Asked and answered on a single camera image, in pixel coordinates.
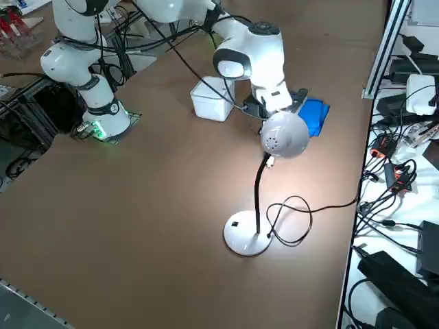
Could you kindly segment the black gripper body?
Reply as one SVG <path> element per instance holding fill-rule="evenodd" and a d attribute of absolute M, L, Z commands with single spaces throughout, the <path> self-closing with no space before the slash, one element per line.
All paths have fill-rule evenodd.
<path fill-rule="evenodd" d="M 298 90 L 288 90 L 288 95 L 282 94 L 281 104 L 277 111 L 298 114 L 308 98 L 308 90 L 300 88 Z"/>

